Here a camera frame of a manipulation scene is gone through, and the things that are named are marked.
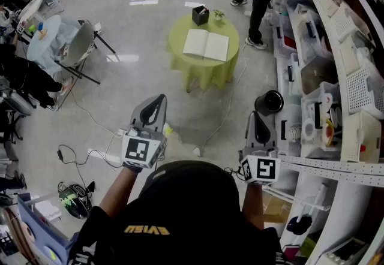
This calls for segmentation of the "person's left hand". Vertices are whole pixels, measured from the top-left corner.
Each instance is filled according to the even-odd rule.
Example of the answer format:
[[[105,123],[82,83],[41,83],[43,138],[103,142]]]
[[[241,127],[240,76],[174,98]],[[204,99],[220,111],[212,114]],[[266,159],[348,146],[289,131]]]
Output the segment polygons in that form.
[[[130,171],[132,171],[133,173],[136,173],[136,174],[140,173],[143,170],[143,168],[141,168],[141,167],[127,164],[126,162],[123,162],[123,166],[125,168],[129,169]]]

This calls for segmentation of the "white folding chair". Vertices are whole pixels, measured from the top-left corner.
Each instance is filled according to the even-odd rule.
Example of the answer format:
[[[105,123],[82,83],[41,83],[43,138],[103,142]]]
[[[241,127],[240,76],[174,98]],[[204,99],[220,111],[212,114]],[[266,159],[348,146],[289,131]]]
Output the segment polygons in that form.
[[[98,38],[118,58],[116,51],[94,30],[88,20],[78,20],[79,30],[69,43],[65,43],[59,50],[54,62],[65,71],[68,71],[78,79],[83,77],[100,85],[100,82],[82,73],[79,70],[81,63],[86,61],[93,49],[97,49],[94,40]]]

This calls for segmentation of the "white perforated plastic basket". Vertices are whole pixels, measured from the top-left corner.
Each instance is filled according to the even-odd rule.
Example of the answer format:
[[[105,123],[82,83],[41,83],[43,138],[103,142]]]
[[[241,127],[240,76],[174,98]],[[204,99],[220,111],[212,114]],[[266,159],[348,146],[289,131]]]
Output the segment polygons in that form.
[[[374,42],[367,24],[345,2],[342,2],[333,14],[331,23],[339,42],[343,42],[348,35],[356,31],[362,33],[368,41]]]
[[[348,109],[350,114],[365,111],[384,120],[384,78],[370,64],[347,76]]]

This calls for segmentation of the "blue-covered paper notebook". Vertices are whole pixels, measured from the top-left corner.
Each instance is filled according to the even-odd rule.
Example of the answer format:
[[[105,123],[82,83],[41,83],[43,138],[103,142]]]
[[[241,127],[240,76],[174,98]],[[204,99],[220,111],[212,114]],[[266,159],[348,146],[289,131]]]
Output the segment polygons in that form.
[[[191,54],[226,62],[229,37],[203,29],[190,29],[184,44],[183,54]]]

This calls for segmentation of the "black cylindrical bin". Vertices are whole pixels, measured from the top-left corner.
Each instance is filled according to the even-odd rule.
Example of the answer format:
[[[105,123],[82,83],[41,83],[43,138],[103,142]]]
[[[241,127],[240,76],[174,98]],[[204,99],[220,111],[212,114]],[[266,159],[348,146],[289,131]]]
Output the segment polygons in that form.
[[[276,90],[267,91],[254,102],[255,111],[264,116],[280,112],[284,107],[283,96]]]

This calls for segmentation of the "cream perforated plastic basket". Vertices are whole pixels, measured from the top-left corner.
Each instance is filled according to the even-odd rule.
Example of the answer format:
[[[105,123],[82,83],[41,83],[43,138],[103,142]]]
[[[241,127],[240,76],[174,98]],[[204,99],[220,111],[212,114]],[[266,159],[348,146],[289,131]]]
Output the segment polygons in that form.
[[[349,35],[339,45],[341,57],[343,59],[344,69],[347,76],[360,69],[360,64],[356,56],[356,47]]]
[[[335,0],[318,0],[323,11],[328,17],[332,17],[339,8]]]
[[[341,160],[378,163],[382,125],[369,113],[361,111],[343,120]]]

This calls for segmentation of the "white toaster oven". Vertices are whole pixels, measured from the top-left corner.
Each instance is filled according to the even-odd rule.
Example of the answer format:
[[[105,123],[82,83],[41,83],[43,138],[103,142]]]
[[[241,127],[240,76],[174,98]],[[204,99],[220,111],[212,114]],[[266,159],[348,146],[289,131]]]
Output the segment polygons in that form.
[[[317,265],[358,265],[367,249],[367,243],[351,237],[334,249],[324,253]]]

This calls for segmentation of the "row of clear storage bins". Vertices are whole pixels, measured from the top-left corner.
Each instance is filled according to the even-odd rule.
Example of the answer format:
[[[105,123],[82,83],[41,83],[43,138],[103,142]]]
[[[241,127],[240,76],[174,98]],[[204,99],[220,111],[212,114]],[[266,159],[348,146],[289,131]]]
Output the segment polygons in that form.
[[[340,159],[342,106],[337,68],[313,0],[277,0],[272,12],[278,91],[278,152]]]

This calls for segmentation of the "black office chair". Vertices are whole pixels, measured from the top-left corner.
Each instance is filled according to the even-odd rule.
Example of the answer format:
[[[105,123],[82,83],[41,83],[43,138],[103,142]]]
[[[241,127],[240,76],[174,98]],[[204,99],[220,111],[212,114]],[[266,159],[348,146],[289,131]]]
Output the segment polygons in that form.
[[[0,77],[0,142],[22,141],[16,126],[21,119],[32,115],[35,108],[27,95],[10,88],[8,80]]]

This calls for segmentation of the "person's black cap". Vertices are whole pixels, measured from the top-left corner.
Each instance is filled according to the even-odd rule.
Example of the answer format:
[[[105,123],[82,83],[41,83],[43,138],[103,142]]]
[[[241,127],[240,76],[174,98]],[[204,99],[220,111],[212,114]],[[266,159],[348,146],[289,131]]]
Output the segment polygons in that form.
[[[203,161],[176,161],[160,167],[148,177],[136,202],[141,215],[160,222],[233,222],[240,215],[233,177]]]

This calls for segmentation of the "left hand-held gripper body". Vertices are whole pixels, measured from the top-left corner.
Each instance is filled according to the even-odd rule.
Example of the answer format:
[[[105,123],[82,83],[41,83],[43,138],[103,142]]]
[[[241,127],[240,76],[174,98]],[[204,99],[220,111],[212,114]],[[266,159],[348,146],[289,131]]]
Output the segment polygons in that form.
[[[130,124],[122,138],[121,161],[124,167],[151,169],[165,157],[167,138],[163,127]]]

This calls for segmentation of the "white desk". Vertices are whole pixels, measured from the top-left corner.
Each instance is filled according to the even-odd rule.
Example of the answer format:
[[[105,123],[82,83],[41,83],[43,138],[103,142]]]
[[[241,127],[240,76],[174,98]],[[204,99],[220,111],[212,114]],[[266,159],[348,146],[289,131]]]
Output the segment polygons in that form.
[[[44,22],[44,18],[39,13],[40,6],[44,0],[32,0],[20,13],[19,16],[19,25],[23,22],[30,22],[33,19],[36,19],[38,22]],[[59,12],[64,11],[64,7],[59,3],[58,0],[51,0],[56,8],[59,8]]]

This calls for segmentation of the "black and green helmet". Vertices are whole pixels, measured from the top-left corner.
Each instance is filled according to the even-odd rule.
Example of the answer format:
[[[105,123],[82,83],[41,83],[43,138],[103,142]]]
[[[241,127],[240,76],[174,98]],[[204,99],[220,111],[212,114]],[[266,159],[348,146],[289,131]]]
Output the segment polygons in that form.
[[[58,184],[58,197],[67,212],[77,218],[88,217],[92,208],[92,193],[89,187],[84,188],[77,183],[66,186],[63,182]]]

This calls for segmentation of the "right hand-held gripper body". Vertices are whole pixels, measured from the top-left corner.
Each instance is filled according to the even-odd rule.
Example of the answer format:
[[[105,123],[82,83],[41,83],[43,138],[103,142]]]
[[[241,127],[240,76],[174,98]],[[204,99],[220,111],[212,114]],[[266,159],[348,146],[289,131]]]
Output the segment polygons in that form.
[[[247,184],[268,185],[279,177],[281,159],[276,148],[267,150],[245,147],[240,165]]]

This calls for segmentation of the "blue storage box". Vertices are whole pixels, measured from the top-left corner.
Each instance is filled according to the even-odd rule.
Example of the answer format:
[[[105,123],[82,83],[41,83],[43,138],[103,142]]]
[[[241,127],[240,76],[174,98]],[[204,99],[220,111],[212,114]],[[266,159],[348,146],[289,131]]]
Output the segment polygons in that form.
[[[31,198],[29,193],[17,196],[17,205],[25,236],[54,265],[67,265],[74,241],[59,231],[37,208],[38,203],[57,197],[53,192],[42,197]]]

